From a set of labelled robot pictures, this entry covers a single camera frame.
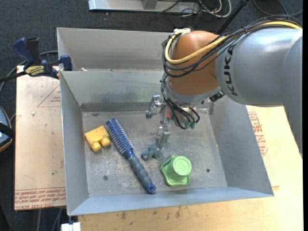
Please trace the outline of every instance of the green cup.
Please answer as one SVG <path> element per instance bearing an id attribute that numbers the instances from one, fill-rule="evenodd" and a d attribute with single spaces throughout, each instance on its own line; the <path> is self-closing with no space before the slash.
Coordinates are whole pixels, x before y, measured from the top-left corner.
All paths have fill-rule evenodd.
<path id="1" fill-rule="evenodd" d="M 190 160 L 184 156 L 173 155 L 160 167 L 168 186 L 188 185 L 189 173 L 192 170 Z"/>

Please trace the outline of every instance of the yellow toy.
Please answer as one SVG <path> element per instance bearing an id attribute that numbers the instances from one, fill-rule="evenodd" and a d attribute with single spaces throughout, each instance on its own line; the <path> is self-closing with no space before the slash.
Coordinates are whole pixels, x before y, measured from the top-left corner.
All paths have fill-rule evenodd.
<path id="1" fill-rule="evenodd" d="M 104 126 L 95 128 L 87 133 L 85 133 L 85 140 L 89 147 L 97 152 L 102 147 L 107 147 L 110 145 L 109 134 Z"/>

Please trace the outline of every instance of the blue clamp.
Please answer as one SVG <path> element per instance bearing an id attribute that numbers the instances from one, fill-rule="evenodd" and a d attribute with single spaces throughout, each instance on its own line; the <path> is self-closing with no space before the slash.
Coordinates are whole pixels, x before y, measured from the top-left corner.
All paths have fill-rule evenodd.
<path id="1" fill-rule="evenodd" d="M 20 38 L 13 44 L 13 50 L 26 64 L 24 65 L 24 72 L 31 77 L 49 76 L 52 78 L 59 78 L 59 71 L 47 61 L 42 60 L 39 54 L 39 39 Z M 71 71 L 72 62 L 68 55 L 62 55 L 59 63 L 63 64 L 63 69 Z"/>

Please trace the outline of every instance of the wire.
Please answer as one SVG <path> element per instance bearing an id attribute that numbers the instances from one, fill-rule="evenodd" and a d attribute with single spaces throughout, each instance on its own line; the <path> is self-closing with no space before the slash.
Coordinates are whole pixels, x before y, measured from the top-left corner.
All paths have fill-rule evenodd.
<path id="1" fill-rule="evenodd" d="M 287 11 L 287 9 L 285 8 L 285 6 L 284 6 L 279 0 L 276 0 L 276 1 L 277 1 L 277 2 L 279 3 L 279 5 L 282 7 L 283 11 L 285 12 L 285 14 L 286 14 L 287 16 L 295 17 L 295 16 L 299 16 L 299 15 L 301 15 L 301 14 L 303 13 L 303 10 L 301 10 L 301 11 L 299 11 L 299 12 L 296 12 L 296 13 L 293 13 L 293 14 L 289 14 L 288 11 Z M 253 3 L 254 3 L 254 5 L 255 5 L 255 7 L 256 7 L 258 10 L 260 10 L 261 12 L 263 12 L 263 13 L 265 13 L 265 14 L 267 14 L 267 15 L 275 15 L 275 14 L 269 13 L 269 12 L 267 12 L 267 11 L 261 9 L 261 7 L 257 4 L 256 0 L 253 0 Z"/>
<path id="2" fill-rule="evenodd" d="M 57 223 L 60 221 L 59 219 L 60 219 L 61 213 L 62 213 L 62 208 L 60 208 L 60 210 L 59 210 L 59 212 L 57 214 L 57 217 L 56 217 L 56 219 L 55 219 L 55 221 L 53 223 L 51 231 L 54 231 L 54 228 L 56 227 Z"/>
<path id="3" fill-rule="evenodd" d="M 161 12 L 159 12 L 158 14 L 165 13 L 165 12 L 171 10 L 171 9 L 174 8 L 177 4 L 179 4 L 181 1 L 183 1 L 183 0 L 178 0 L 178 1 L 175 2 L 172 6 L 170 6 L 169 8 L 167 8 L 167 9 L 161 11 Z"/>
<path id="4" fill-rule="evenodd" d="M 46 51 L 46 52 L 40 53 L 40 55 L 41 55 L 41 56 L 47 55 L 47 56 L 49 57 L 49 54 L 56 54 L 56 53 L 58 53 L 58 51 Z M 22 66 L 22 65 L 24 65 L 24 64 L 26 64 L 26 61 L 23 61 L 23 62 L 19 63 L 17 66 Z M 6 77 L 9 77 L 9 76 L 10 76 L 13 72 L 15 72 L 15 71 L 16 71 L 16 67 L 14 67 L 14 68 L 7 74 Z M 4 84 L 5 84 L 5 81 L 2 82 L 2 84 L 0 85 L 0 95 L 1 95 L 2 89 L 3 89 L 3 87 L 4 87 Z"/>
<path id="5" fill-rule="evenodd" d="M 290 19 L 289 16 L 287 15 L 265 17 L 265 18 L 258 19 L 254 21 L 253 23 L 249 24 L 248 26 L 243 27 L 239 30 L 218 36 L 216 39 L 214 39 L 212 42 L 207 44 L 205 47 L 197 50 L 196 52 L 190 54 L 189 56 L 183 57 L 182 59 L 173 60 L 169 57 L 172 43 L 177 37 L 190 32 L 190 29 L 187 29 L 187 28 L 175 30 L 169 36 L 169 38 L 165 42 L 163 42 L 162 59 L 163 59 L 165 73 L 170 77 L 182 77 L 182 76 L 185 76 L 191 73 L 192 71 L 198 71 L 199 69 L 196 69 L 196 68 L 201 62 L 208 59 L 210 56 L 212 56 L 213 54 L 221 50 L 226 45 L 232 42 L 235 42 L 237 39 L 239 39 L 244 34 L 255 32 L 260 29 L 267 28 L 267 27 L 289 27 L 289 28 L 294 28 L 294 29 L 302 29 L 302 25 L 298 23 L 297 20 Z M 184 63 L 199 54 L 204 54 L 204 55 L 198 61 L 192 64 L 189 64 L 188 66 L 181 67 L 181 68 L 177 66 L 177 64 Z M 171 74 L 169 70 L 182 71 L 183 73 L 175 75 L 175 74 Z"/>
<path id="6" fill-rule="evenodd" d="M 12 124 L 13 122 L 13 119 L 16 117 L 16 114 L 12 115 L 11 118 L 10 118 L 10 123 Z"/>
<path id="7" fill-rule="evenodd" d="M 232 12 L 232 4 L 231 4 L 231 1 L 230 0 L 227 0 L 227 6 L 228 6 L 228 12 L 226 14 L 223 14 L 223 15 L 219 15 L 217 14 L 218 12 L 221 11 L 222 9 L 222 1 L 221 0 L 218 0 L 219 1 L 219 8 L 218 9 L 213 9 L 213 10 L 209 10 L 205 5 L 204 3 L 201 1 L 201 0 L 197 0 L 198 1 L 198 4 L 199 6 L 201 7 L 201 11 L 202 12 L 205 12 L 205 13 L 208 13 L 208 14 L 211 14 L 215 17 L 218 17 L 218 18 L 226 18 L 228 17 L 231 12 Z"/>
<path id="8" fill-rule="evenodd" d="M 38 214 L 37 231 L 39 231 L 40 219 L 41 219 L 41 215 L 42 215 L 42 209 L 39 209 L 38 213 L 39 213 L 39 214 Z"/>

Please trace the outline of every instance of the dark gray carpet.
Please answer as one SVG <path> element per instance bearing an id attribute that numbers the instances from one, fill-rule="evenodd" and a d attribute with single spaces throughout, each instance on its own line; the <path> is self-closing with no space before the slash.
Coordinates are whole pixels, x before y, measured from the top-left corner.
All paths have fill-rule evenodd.
<path id="1" fill-rule="evenodd" d="M 231 0 L 235 8 L 241 0 Z M 267 13 L 289 14 L 303 9 L 303 0 L 256 0 Z M 225 32 L 239 29 L 254 20 L 267 16 L 257 9 L 253 1 L 238 13 Z M 303 14 L 297 16 L 302 22 Z M 0 78 L 21 62 L 12 50 L 12 44 L 21 37 L 39 37 L 40 51 L 57 50 L 57 27 L 100 28 L 138 31 L 172 32 L 177 27 L 193 27 L 216 32 L 225 20 L 211 15 L 200 18 L 179 17 L 174 14 L 144 12 L 90 12 L 88 0 L 0 0 Z M 0 94 L 0 106 L 11 117 L 15 113 L 15 80 L 5 84 Z M 14 143 L 0 154 L 0 204 L 15 231 L 36 230 L 39 211 L 13 210 L 14 189 Z M 51 230 L 59 213 L 58 208 L 44 209 L 41 212 L 39 230 Z M 65 210 L 60 222 L 67 222 Z"/>

